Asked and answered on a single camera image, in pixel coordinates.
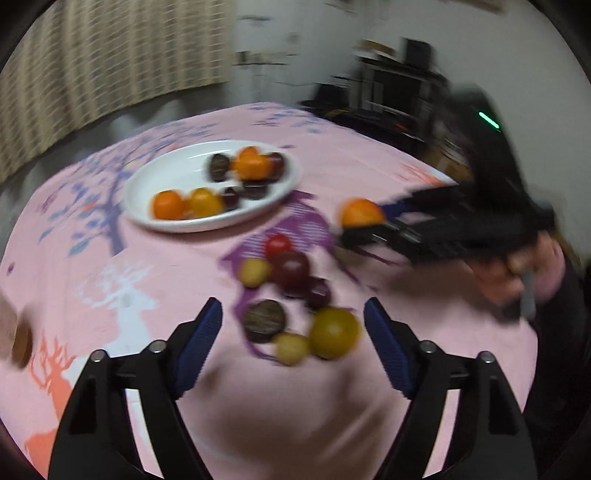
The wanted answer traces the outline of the person right hand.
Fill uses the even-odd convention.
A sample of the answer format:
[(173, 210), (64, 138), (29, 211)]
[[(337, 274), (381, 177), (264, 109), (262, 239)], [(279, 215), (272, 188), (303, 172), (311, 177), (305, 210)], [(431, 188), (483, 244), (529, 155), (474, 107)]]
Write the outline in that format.
[(505, 258), (472, 260), (467, 263), (483, 296), (497, 306), (513, 303), (525, 292), (521, 277), (534, 273), (534, 297), (545, 303), (559, 290), (566, 261), (559, 242), (549, 233), (538, 235), (535, 246)]

